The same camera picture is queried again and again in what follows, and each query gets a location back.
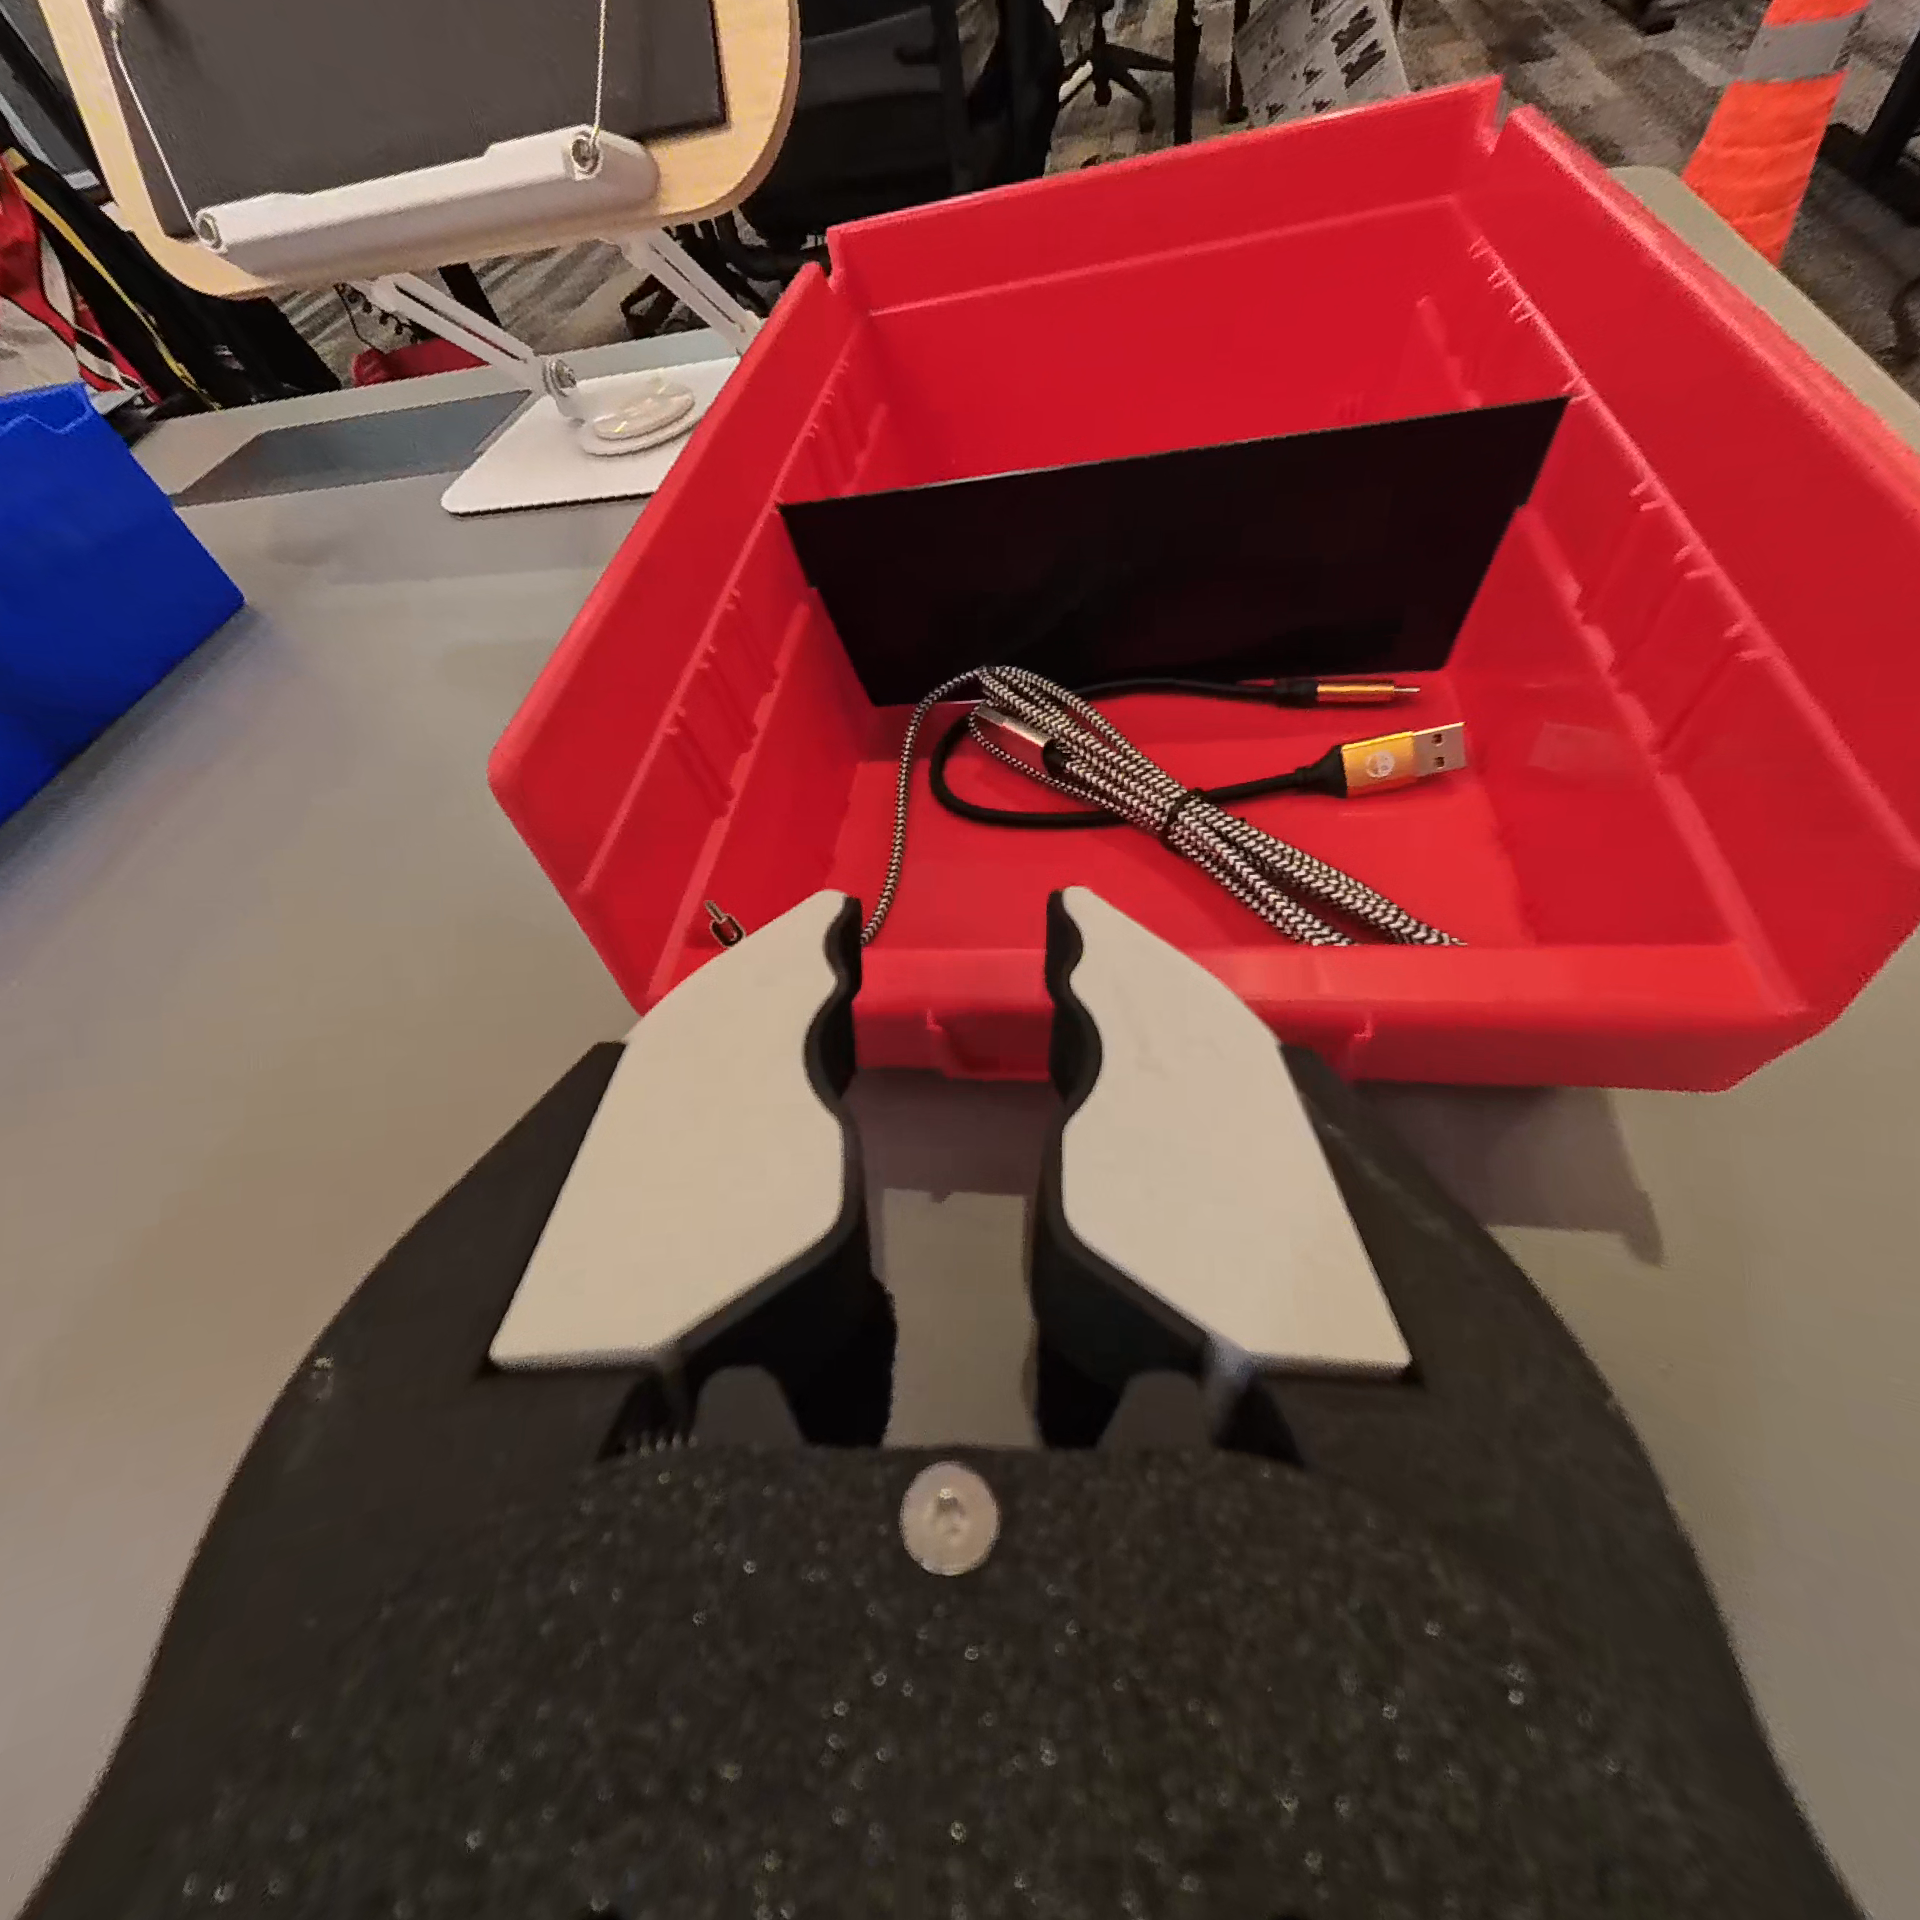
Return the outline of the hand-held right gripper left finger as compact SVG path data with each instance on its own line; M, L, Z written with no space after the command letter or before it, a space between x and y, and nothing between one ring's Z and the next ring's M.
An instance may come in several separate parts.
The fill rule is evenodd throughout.
M805 1434L885 1434L893 1302L846 1098L860 900L811 892L630 1029L496 1325L496 1371L631 1368L693 1409L767 1372Z

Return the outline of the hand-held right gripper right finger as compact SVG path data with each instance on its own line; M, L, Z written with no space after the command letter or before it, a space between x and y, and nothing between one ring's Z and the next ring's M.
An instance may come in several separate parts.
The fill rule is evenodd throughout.
M1030 1215L1039 1418L1091 1442L1148 1376L1213 1434L1263 1384L1407 1384L1387 1299L1285 1044L1213 970L1072 883L1046 902L1060 1114Z

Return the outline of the black cable gold plug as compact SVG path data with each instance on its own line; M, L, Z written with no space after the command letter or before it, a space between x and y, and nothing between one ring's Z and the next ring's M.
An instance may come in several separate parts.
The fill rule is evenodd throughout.
M1080 696L1091 699L1094 708L1133 696L1179 696L1262 708L1401 708L1418 699L1419 693L1416 683L1381 678L1210 681L1171 675L1135 675L1080 689ZM930 796L948 814L987 828L1049 834L1123 827L1122 814L1103 807L1018 810L984 806L961 796L948 780L948 761L969 735L967 721L958 718L930 756ZM1207 803L1224 807L1274 796L1353 801L1451 776L1463 772L1467 761L1467 735L1463 724L1453 721L1436 728L1381 732L1334 743L1309 765L1258 780L1203 788L1198 796Z

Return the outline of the red plastic bin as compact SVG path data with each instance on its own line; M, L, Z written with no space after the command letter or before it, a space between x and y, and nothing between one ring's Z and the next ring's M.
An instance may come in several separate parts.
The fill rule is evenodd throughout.
M917 779L860 1060L1046 1072L1087 883L1381 1084L1720 1091L1916 931L1916 449L1497 83L840 226L496 743L637 1010L880 888L905 714L787 501L1565 399L1424 704L1471 767L1255 817L1463 939L1287 944L1145 834L984 828Z

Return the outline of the blue plastic bin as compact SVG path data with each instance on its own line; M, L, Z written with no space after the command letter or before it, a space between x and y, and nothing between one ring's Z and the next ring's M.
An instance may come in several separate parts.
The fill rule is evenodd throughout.
M3 817L243 609L85 386L3 399Z

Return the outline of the grey desk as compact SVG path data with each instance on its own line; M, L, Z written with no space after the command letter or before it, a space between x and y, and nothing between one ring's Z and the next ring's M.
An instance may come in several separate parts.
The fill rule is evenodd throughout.
M635 508L189 509L247 611L5 823L5 1916L217 1501L418 1216L631 1010L488 756ZM1916 1916L1916 944L1716 1096L1367 1086L1611 1379L1870 1916Z

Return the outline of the black divider in red bin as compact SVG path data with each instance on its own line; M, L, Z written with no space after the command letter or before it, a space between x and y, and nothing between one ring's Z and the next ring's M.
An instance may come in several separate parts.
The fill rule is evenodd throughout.
M875 704L976 665L1087 689L1441 670L1565 396L782 504Z

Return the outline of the orange traffic cone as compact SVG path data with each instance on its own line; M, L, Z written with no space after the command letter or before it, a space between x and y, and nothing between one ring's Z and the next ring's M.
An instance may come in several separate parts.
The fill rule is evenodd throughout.
M1870 2L1771 2L1682 180L1778 267Z

